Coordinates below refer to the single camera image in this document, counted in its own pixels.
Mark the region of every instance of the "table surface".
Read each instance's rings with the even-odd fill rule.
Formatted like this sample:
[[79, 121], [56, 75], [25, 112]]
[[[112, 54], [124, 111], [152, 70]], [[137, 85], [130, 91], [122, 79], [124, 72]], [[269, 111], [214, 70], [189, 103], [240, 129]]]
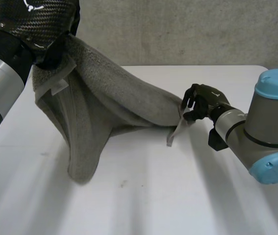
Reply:
[[[192, 83], [247, 112], [259, 66], [125, 67], [180, 97]], [[67, 174], [69, 151], [34, 104], [32, 84], [0, 127], [0, 235], [278, 235], [278, 184], [256, 182], [229, 150], [208, 145], [210, 120], [166, 146], [168, 130], [111, 138], [92, 181]]]

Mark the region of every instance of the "white tag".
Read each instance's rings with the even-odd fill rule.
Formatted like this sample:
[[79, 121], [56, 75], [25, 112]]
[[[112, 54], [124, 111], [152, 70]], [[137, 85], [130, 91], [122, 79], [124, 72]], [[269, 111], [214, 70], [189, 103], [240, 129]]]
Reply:
[[51, 88], [51, 95], [56, 95], [67, 87], [69, 87], [69, 84], [64, 79], [61, 79]]

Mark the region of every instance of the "robotic hand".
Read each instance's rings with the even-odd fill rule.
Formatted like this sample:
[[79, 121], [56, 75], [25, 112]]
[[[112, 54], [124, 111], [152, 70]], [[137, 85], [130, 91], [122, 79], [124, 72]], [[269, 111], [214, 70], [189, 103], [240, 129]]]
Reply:
[[56, 68], [64, 36], [76, 34], [79, 0], [0, 0], [0, 123], [23, 91], [33, 64]]
[[219, 151], [230, 148], [249, 173], [262, 184], [278, 183], [278, 70], [261, 74], [246, 115], [230, 106], [225, 95], [206, 85], [194, 84], [181, 107], [187, 121], [210, 118], [214, 128], [208, 145]]

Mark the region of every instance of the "concrete wall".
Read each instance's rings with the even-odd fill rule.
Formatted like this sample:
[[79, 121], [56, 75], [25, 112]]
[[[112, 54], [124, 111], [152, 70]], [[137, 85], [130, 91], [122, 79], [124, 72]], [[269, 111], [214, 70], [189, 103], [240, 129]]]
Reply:
[[120, 65], [278, 67], [278, 0], [80, 0], [80, 5], [78, 37]]

